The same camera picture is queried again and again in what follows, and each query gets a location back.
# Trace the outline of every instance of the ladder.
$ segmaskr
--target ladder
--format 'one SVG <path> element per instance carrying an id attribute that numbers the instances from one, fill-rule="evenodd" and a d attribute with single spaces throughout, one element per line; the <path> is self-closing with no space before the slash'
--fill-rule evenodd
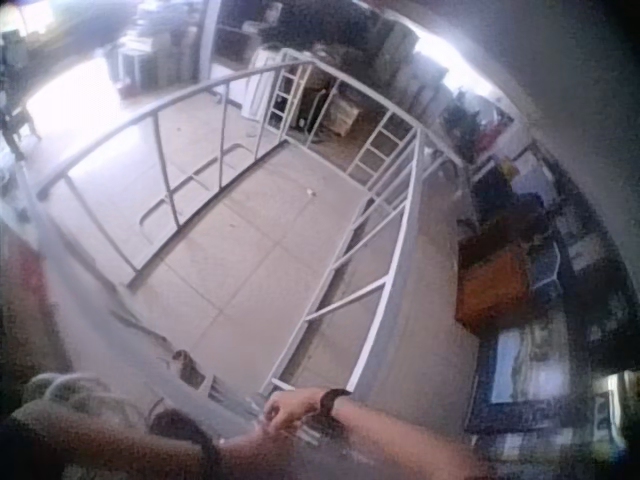
<path id="1" fill-rule="evenodd" d="M 412 128 L 409 132 L 407 132 L 407 134 L 402 139 L 399 139 L 394 134 L 392 134 L 388 129 L 385 128 L 392 115 L 393 112 L 391 110 L 389 110 L 384 115 L 380 123 L 378 123 L 373 133 L 369 136 L 363 147 L 356 155 L 356 158 L 353 160 L 353 162 L 351 162 L 351 165 L 347 169 L 347 175 L 350 175 L 356 167 L 360 168 L 368 175 L 370 175 L 371 178 L 365 185 L 367 188 L 371 187 L 375 183 L 375 181 L 380 177 L 380 174 L 389 166 L 390 162 L 393 161 L 398 156 L 398 154 L 404 150 L 406 145 L 409 143 L 409 141 L 411 141 L 413 135 L 415 134 L 415 128 Z M 373 142 L 376 140 L 376 138 L 378 138 L 379 135 L 383 135 L 387 139 L 391 140 L 392 144 L 395 144 L 393 151 L 388 156 L 373 146 Z M 366 165 L 362 159 L 367 151 L 379 157 L 382 160 L 382 164 L 380 164 L 377 168 L 372 168 L 369 165 Z"/>

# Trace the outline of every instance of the metal frame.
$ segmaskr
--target metal frame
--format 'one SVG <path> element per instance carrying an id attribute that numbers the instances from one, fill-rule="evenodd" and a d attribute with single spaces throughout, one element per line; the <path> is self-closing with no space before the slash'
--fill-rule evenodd
<path id="1" fill-rule="evenodd" d="M 314 295 L 312 301 L 310 302 L 307 310 L 305 311 L 302 319 L 300 320 L 296 330 L 291 336 L 286 348 L 280 355 L 277 363 L 272 368 L 270 374 L 262 388 L 262 392 L 268 394 L 273 389 L 274 383 L 278 384 L 278 379 L 280 375 L 284 372 L 288 362 L 291 360 L 299 342 L 301 341 L 303 335 L 306 332 L 307 326 L 310 322 L 317 321 L 320 318 L 329 315 L 333 312 L 339 311 L 342 308 L 345 308 L 347 305 L 351 305 L 355 302 L 358 302 L 369 295 L 375 292 L 381 292 L 380 301 L 378 302 L 378 307 L 375 312 L 375 317 L 367 334 L 367 338 L 365 344 L 360 352 L 358 357 L 358 361 L 353 369 L 349 382 L 346 387 L 354 392 L 360 399 L 366 399 L 368 395 L 371 393 L 374 385 L 377 372 L 380 370 L 384 360 L 386 359 L 387 350 L 390 342 L 394 338 L 395 325 L 397 322 L 397 317 L 400 312 L 400 305 L 402 300 L 402 295 L 404 291 L 404 286 L 406 284 L 409 269 L 411 266 L 411 257 L 413 255 L 416 236 L 417 236 L 417 228 L 418 228 L 418 214 L 420 207 L 420 197 L 422 192 L 422 184 L 423 179 L 434 172 L 445 160 L 453 161 L 455 164 L 459 166 L 463 166 L 462 160 L 451 150 L 451 148 L 447 145 L 447 143 L 437 137 L 433 132 L 427 130 L 418 120 L 411 117 L 409 114 L 401 110 L 398 106 L 384 98 L 379 93 L 371 90 L 366 85 L 358 82 L 357 80 L 349 77 L 345 73 L 337 70 L 334 67 L 331 67 L 318 59 L 301 54 L 294 50 L 284 49 L 282 52 L 283 60 L 288 58 L 293 58 L 294 61 L 290 62 L 280 62 L 277 64 L 272 64 L 267 67 L 257 68 L 253 70 L 249 70 L 246 72 L 236 73 L 233 75 L 228 75 L 226 77 L 220 78 L 218 80 L 209 81 L 202 83 L 200 85 L 196 85 L 190 88 L 187 88 L 181 92 L 178 92 L 174 95 L 169 96 L 168 98 L 159 101 L 136 115 L 132 118 L 122 122 L 116 127 L 112 128 L 102 136 L 100 136 L 97 140 L 88 144 L 77 153 L 75 153 L 71 158 L 69 158 L 66 162 L 64 162 L 61 166 L 57 167 L 50 175 L 46 177 L 46 179 L 41 182 L 36 187 L 36 192 L 38 198 L 42 199 L 46 197 L 48 191 L 56 185 L 61 180 L 64 180 L 68 185 L 71 185 L 72 192 L 78 199 L 82 208 L 87 212 L 92 222 L 98 227 L 100 232 L 105 236 L 106 240 L 109 242 L 112 248 L 116 250 L 118 255 L 129 265 L 129 267 L 134 271 L 134 277 L 137 275 L 141 269 L 143 269 L 155 255 L 157 255 L 158 251 L 164 244 L 166 244 L 169 239 L 171 239 L 174 235 L 180 232 L 188 223 L 188 221 L 193 218 L 205 205 L 215 199 L 218 195 L 220 195 L 226 187 L 232 182 L 236 181 L 240 178 L 240 174 L 237 175 L 234 179 L 229 180 L 227 184 L 224 184 L 223 181 L 223 161 L 225 153 L 224 140 L 225 140 L 225 121 L 226 121 L 226 112 L 227 112 L 227 104 L 228 104 L 228 91 L 229 84 L 233 81 L 249 77 L 252 75 L 264 75 L 264 74 L 273 74 L 272 84 L 269 89 L 269 97 L 267 98 L 266 108 L 262 115 L 262 119 L 260 122 L 260 131 L 257 137 L 257 142 L 255 146 L 255 150 L 253 151 L 254 161 L 252 163 L 255 164 L 256 161 L 265 158 L 269 152 L 266 152 L 263 155 L 259 155 L 260 144 L 262 141 L 262 137 L 264 134 L 264 129 L 268 128 L 271 131 L 274 131 L 279 139 L 284 139 L 284 142 L 292 143 L 298 145 L 300 148 L 304 149 L 307 153 L 311 154 L 316 158 L 320 158 L 323 161 L 328 162 L 327 159 L 323 158 L 317 152 L 311 150 L 309 147 L 312 144 L 314 135 L 317 132 L 319 125 L 322 123 L 324 115 L 326 114 L 329 104 L 331 103 L 334 96 L 337 94 L 338 89 L 341 84 L 348 84 L 351 88 L 355 88 L 360 90 L 365 95 L 368 95 L 373 100 L 377 101 L 384 108 L 386 108 L 387 112 L 382 119 L 382 121 L 378 124 L 373 134 L 369 137 L 364 147 L 360 150 L 354 161 L 352 162 L 349 169 L 346 172 L 340 171 L 337 167 L 333 166 L 336 171 L 340 171 L 341 175 L 348 178 L 354 185 L 357 185 L 358 188 L 367 192 L 367 198 L 364 199 L 360 208 L 357 210 L 356 215 L 353 218 L 353 221 L 350 227 L 344 234 L 344 238 L 341 242 L 340 247 L 335 252 L 334 257 L 331 261 L 330 266 L 325 271 L 322 281 L 318 286 L 316 294 Z M 297 71 L 295 75 L 290 75 L 286 73 L 286 69 L 290 67 L 297 67 Z M 306 67 L 306 72 L 303 75 L 303 68 Z M 318 68 L 326 73 L 329 73 L 335 78 L 335 83 L 329 92 L 327 100 L 323 105 L 320 114 L 308 136 L 305 143 L 298 142 L 297 140 L 288 136 L 288 129 L 291 123 L 291 116 L 295 114 L 297 109 L 297 105 L 301 100 L 302 92 L 304 90 L 304 86 L 309 78 L 311 70 L 313 68 Z M 290 78 L 293 81 L 292 89 L 289 94 L 283 95 L 283 92 L 279 92 L 280 85 L 282 84 L 282 78 Z M 176 103 L 184 101 L 194 95 L 210 92 L 216 87 L 223 86 L 223 95 L 222 95 L 222 129 L 221 129 L 221 139 L 220 139 L 220 149 L 217 161 L 219 161 L 219 185 L 218 190 L 212 192 L 207 200 L 204 201 L 200 207 L 196 208 L 195 211 L 191 212 L 187 218 L 183 219 L 181 222 L 178 218 L 178 213 L 175 207 L 174 202 L 174 193 L 177 192 L 180 188 L 178 186 L 172 188 L 169 182 L 169 178 L 167 175 L 167 166 L 166 159 L 164 156 L 164 150 L 162 146 L 162 137 L 159 125 L 159 113 L 172 106 Z M 273 129 L 268 125 L 269 118 L 271 114 L 275 111 L 275 99 L 276 96 L 282 96 L 287 99 L 287 105 L 285 107 L 284 112 L 279 112 L 282 117 L 282 122 L 279 129 Z M 384 126 L 386 122 L 395 115 L 405 121 L 411 127 L 410 131 L 407 133 L 405 138 L 398 139 L 393 134 L 388 132 Z M 165 186 L 166 197 L 164 197 L 161 201 L 166 201 L 169 203 L 172 211 L 172 216 L 175 223 L 175 228 L 170 229 L 166 232 L 165 235 L 160 239 L 160 241 L 156 242 L 152 246 L 152 251 L 148 255 L 143 258 L 141 265 L 136 266 L 131 260 L 129 260 L 126 255 L 121 251 L 117 243 L 114 241 L 112 237 L 110 237 L 107 229 L 100 223 L 97 216 L 91 211 L 89 205 L 84 201 L 82 196 L 79 194 L 77 189 L 73 186 L 71 179 L 69 177 L 69 172 L 73 169 L 78 163 L 80 163 L 84 158 L 86 158 L 90 153 L 95 151 L 101 145 L 106 143 L 108 140 L 114 138 L 120 132 L 125 129 L 136 125 L 143 120 L 151 118 L 154 126 L 154 139 L 158 149 L 158 158 L 162 170 L 163 182 Z M 389 137 L 392 141 L 396 142 L 398 146 L 394 150 L 394 152 L 385 157 L 382 155 L 384 160 L 383 165 L 377 171 L 371 171 L 372 178 L 366 183 L 366 185 L 361 185 L 355 179 L 353 179 L 349 174 L 353 167 L 356 164 L 359 166 L 359 159 L 364 154 L 364 151 L 369 149 L 372 151 L 376 151 L 375 148 L 371 147 L 371 143 L 374 138 L 378 134 L 383 134 Z M 430 165 L 427 165 L 427 148 L 426 142 L 427 139 L 430 140 L 432 144 L 435 144 L 438 149 L 440 149 L 444 155 L 437 161 L 433 161 Z M 413 149 L 413 157 L 409 161 L 408 164 L 405 165 L 405 160 L 407 157 L 403 155 L 404 152 L 409 154 L 409 150 L 407 147 Z M 208 164 L 213 163 L 214 160 L 210 160 L 207 162 Z M 194 178 L 197 172 L 192 172 L 190 177 Z M 408 183 L 408 187 L 406 192 L 400 193 L 400 195 L 394 199 L 394 201 L 389 204 L 387 200 L 389 195 L 398 191 L 403 182 Z M 351 242 L 352 236 L 356 229 L 364 224 L 368 219 L 370 219 L 372 213 L 377 210 L 378 207 L 382 207 L 386 212 L 386 217 L 375 227 L 373 230 L 368 233 L 365 238 L 363 238 L 357 245 L 353 246 L 351 250 L 347 251 L 348 245 Z M 329 287 L 334 274 L 338 268 L 345 265 L 349 262 L 365 245 L 367 245 L 376 235 L 379 234 L 380 231 L 384 229 L 386 225 L 389 224 L 393 219 L 400 217 L 400 230 L 398 233 L 398 237 L 396 240 L 396 245 L 393 251 L 393 256 L 391 260 L 390 268 L 386 275 L 382 278 L 376 280 L 375 282 L 370 283 L 365 286 L 361 290 L 343 298 L 337 302 L 334 302 L 331 305 L 325 306 L 321 310 L 318 310 L 318 307 L 321 303 L 321 300 Z"/>

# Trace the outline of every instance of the hand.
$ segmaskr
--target hand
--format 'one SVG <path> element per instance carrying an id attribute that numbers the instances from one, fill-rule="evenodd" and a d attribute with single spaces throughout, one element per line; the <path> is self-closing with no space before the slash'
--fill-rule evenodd
<path id="1" fill-rule="evenodd" d="M 271 395 L 264 407 L 264 417 L 271 432 L 288 431 L 300 421 L 320 409 L 320 399 L 327 390 L 322 388 L 301 388 Z"/>

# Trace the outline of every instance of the bracelet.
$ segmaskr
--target bracelet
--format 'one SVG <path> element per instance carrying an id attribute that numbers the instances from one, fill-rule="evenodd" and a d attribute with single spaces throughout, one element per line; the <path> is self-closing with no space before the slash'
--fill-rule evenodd
<path id="1" fill-rule="evenodd" d="M 333 405 L 336 403 L 336 400 L 348 395 L 351 395 L 351 392 L 344 388 L 332 388 L 331 390 L 327 390 L 322 397 L 320 397 L 320 409 L 318 414 L 325 418 L 331 418 Z"/>

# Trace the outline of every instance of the floor tile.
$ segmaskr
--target floor tile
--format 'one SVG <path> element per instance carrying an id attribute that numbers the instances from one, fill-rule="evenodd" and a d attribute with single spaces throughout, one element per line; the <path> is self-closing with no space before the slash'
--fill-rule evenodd
<path id="1" fill-rule="evenodd" d="M 191 350 L 206 375 L 215 375 L 250 395 L 260 390 L 273 365 L 261 361 L 262 338 L 247 332 L 240 322 L 220 314 Z"/>
<path id="2" fill-rule="evenodd" d="M 216 204 L 164 254 L 171 267 L 218 307 L 224 307 L 273 242 L 223 204 Z"/>
<path id="3" fill-rule="evenodd" d="M 317 273 L 276 246 L 224 313 L 281 352 L 319 281 Z"/>
<path id="4" fill-rule="evenodd" d="M 176 348 L 189 349 L 218 314 L 169 267 L 160 263 L 133 298 L 145 323 L 165 335 Z"/>
<path id="5" fill-rule="evenodd" d="M 281 245 L 307 266 L 324 272 L 350 221 L 316 199 L 298 216 Z"/>
<path id="6" fill-rule="evenodd" d="M 311 189 L 318 200 L 330 205 L 338 214 L 346 213 L 349 218 L 366 196 L 331 166 L 293 145 L 278 152 L 266 166 L 286 175 L 305 189 Z"/>
<path id="7" fill-rule="evenodd" d="M 311 198 L 298 184 L 262 168 L 244 178 L 224 203 L 278 241 Z"/>

